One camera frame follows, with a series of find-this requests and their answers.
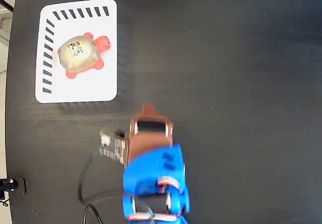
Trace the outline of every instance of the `sticker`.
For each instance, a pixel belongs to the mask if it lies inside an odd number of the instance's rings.
[[[70,54],[72,57],[75,57],[83,52],[82,47],[80,46],[80,42],[78,40],[75,40],[68,44],[68,48],[70,50]]]

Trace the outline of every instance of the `turtle leg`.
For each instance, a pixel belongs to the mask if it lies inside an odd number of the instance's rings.
[[[93,64],[93,68],[95,69],[102,69],[103,66],[104,66],[104,61],[100,57]]]
[[[94,37],[93,34],[90,32],[84,33],[84,36],[89,37],[91,39]]]
[[[69,79],[75,79],[77,72],[66,71],[66,76]]]

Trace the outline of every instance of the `blue robot part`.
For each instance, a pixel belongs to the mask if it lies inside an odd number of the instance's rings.
[[[186,219],[181,216],[176,221],[156,221],[157,224],[188,224]],[[128,224],[138,224],[137,221],[129,221]],[[144,224],[152,224],[151,221],[145,221]]]
[[[190,211],[189,192],[185,180],[185,164],[180,145],[163,147],[147,152],[133,160],[124,171],[123,211],[125,218],[129,219],[136,213],[135,204],[131,195],[157,195],[169,193],[169,214],[179,216],[176,221],[158,220],[158,224],[187,224],[181,216],[183,211]],[[130,221],[138,224],[147,220]]]
[[[190,211],[189,191],[186,188],[182,193],[177,190],[170,192],[171,196],[171,214],[180,214],[183,210]]]
[[[167,188],[166,192],[170,195],[170,203],[167,203],[170,213],[180,215],[183,210],[188,213],[190,211],[190,201],[188,189],[185,189],[180,193],[175,188]],[[124,194],[123,196],[123,212],[126,219],[133,215],[135,210],[135,203],[131,196]]]
[[[134,195],[158,193],[158,179],[175,179],[180,190],[186,189],[185,164],[180,145],[158,148],[134,159],[124,171],[123,187]]]

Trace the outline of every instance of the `white tray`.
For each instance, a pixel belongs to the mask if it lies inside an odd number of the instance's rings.
[[[117,9],[113,0],[91,0],[45,6],[40,13],[35,95],[41,103],[110,101],[117,94]],[[91,32],[107,36],[111,48],[100,54],[101,70],[90,69],[68,79],[58,48],[68,39]]]

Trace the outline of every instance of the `turtle head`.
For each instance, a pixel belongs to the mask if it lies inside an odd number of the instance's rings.
[[[108,37],[101,36],[95,40],[95,45],[98,48],[99,52],[106,51],[111,47],[111,43]]]

